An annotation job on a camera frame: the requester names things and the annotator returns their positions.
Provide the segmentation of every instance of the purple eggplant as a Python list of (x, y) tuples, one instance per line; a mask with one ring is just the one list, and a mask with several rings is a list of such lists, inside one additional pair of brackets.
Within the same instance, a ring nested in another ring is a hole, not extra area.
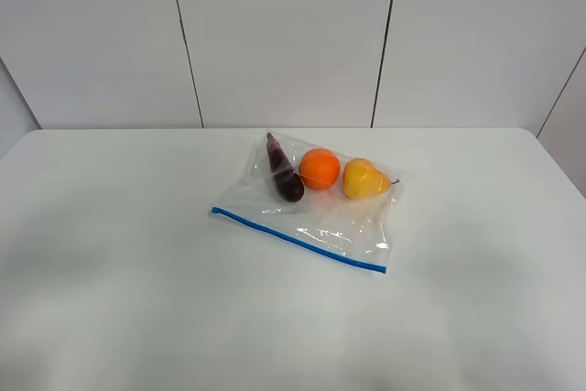
[(266, 153), (279, 195), (286, 201), (300, 201), (305, 191), (303, 182), (285, 156), (281, 145), (270, 133), (266, 134)]

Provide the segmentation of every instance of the yellow pear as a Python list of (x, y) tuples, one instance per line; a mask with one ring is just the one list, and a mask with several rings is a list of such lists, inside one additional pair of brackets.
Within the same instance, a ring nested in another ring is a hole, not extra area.
[(382, 194), (391, 189), (391, 179), (366, 159), (353, 159), (342, 175), (342, 190), (349, 199), (357, 200)]

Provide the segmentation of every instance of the clear plastic bag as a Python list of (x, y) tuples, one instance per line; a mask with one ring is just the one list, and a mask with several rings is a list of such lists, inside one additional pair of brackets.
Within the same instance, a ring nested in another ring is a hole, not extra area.
[[(303, 156), (320, 148), (274, 131), (270, 133), (296, 172)], [(212, 213), (222, 214), (343, 263), (384, 273), (391, 251), (385, 219), (388, 208), (404, 186), (406, 176), (397, 169), (370, 161), (393, 184), (382, 194), (352, 200), (342, 189), (342, 175), (352, 158), (332, 152), (341, 165), (335, 184), (326, 190), (305, 187), (299, 201), (286, 201), (277, 190), (276, 173), (271, 171), (266, 140), (263, 137), (255, 147), (241, 179), (214, 202)]]

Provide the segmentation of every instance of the table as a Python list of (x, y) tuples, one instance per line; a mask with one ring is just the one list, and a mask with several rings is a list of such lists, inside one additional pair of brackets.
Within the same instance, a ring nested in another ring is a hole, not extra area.
[(573, 390), (586, 200), (520, 129), (288, 129), (410, 173), (371, 273), (208, 214), (257, 129), (0, 160), (0, 389)]

